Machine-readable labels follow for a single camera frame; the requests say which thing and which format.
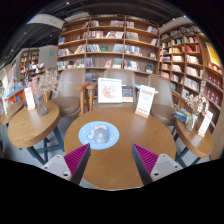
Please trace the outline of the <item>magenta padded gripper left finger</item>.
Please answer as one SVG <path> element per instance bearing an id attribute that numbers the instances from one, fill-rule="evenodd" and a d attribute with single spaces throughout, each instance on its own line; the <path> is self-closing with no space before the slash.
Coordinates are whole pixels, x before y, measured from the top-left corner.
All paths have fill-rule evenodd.
<path id="1" fill-rule="evenodd" d="M 79 185 L 90 155 L 90 144 L 86 144 L 65 156 L 55 155 L 42 169 Z"/>

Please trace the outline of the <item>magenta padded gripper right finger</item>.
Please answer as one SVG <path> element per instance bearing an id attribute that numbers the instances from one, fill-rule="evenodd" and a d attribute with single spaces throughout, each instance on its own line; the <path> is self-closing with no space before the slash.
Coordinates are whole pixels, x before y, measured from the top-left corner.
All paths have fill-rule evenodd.
<path id="1" fill-rule="evenodd" d="M 167 154 L 158 155 L 137 144 L 132 145 L 132 156 L 143 185 L 148 185 L 182 169 Z"/>

